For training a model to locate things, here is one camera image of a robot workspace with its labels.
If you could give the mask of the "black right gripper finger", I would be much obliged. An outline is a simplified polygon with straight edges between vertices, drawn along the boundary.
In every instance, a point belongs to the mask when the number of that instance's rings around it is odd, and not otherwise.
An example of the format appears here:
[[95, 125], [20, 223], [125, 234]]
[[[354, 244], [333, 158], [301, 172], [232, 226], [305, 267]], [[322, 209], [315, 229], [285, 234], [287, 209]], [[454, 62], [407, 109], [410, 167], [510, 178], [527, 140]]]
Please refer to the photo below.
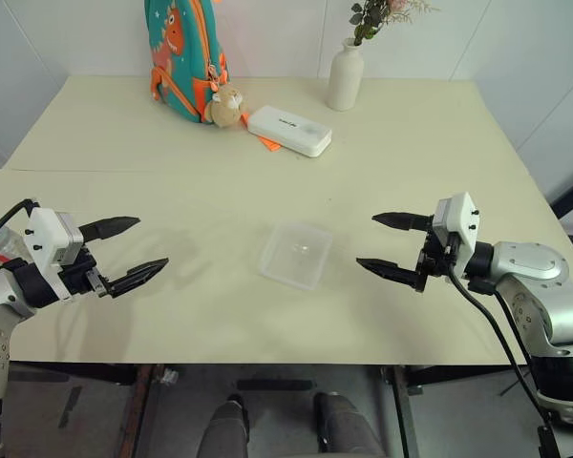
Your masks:
[[384, 280], [405, 284], [414, 290], [424, 289], [424, 278], [421, 274], [399, 267], [395, 262], [364, 258], [357, 258], [356, 262]]
[[424, 216], [407, 212], [386, 212], [371, 217], [372, 220], [402, 231], [428, 232], [432, 227], [433, 216]]

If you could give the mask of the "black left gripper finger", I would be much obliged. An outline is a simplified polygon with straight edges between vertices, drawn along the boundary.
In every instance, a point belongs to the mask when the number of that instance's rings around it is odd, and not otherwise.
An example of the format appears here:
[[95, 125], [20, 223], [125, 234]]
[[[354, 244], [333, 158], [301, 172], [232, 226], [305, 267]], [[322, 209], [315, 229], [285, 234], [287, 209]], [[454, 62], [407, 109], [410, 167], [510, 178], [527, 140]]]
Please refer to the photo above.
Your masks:
[[156, 276], [169, 262], [168, 258], [152, 260], [129, 269], [127, 273], [115, 280], [108, 282], [108, 294], [112, 298], [122, 296], [137, 289]]
[[138, 223], [140, 223], [140, 219], [136, 217], [112, 217], [84, 224], [79, 227], [79, 231], [84, 242], [87, 243], [97, 239], [109, 239]]

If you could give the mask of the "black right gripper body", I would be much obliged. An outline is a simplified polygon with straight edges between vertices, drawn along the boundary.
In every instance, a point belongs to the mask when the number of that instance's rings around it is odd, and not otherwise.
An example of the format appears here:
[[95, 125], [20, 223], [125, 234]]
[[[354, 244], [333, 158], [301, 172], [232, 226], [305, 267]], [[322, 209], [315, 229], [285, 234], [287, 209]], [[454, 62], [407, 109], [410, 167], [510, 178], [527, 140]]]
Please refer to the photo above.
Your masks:
[[426, 239], [419, 252], [415, 272], [414, 290], [423, 292], [429, 277], [447, 276], [450, 267], [456, 265], [459, 251], [459, 235], [456, 232], [438, 236], [432, 227], [433, 217], [420, 217], [414, 229], [424, 231]]

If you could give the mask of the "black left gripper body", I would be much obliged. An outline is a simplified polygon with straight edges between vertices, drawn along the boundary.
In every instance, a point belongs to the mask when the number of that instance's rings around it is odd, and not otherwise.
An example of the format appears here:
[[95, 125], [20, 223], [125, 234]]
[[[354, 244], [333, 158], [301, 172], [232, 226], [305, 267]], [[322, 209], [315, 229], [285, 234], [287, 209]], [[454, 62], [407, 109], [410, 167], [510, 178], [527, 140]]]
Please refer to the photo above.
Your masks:
[[99, 297], [104, 297], [110, 293], [109, 281], [99, 273], [96, 259], [85, 244], [80, 248], [74, 262], [62, 267], [59, 278], [72, 296], [94, 292]]

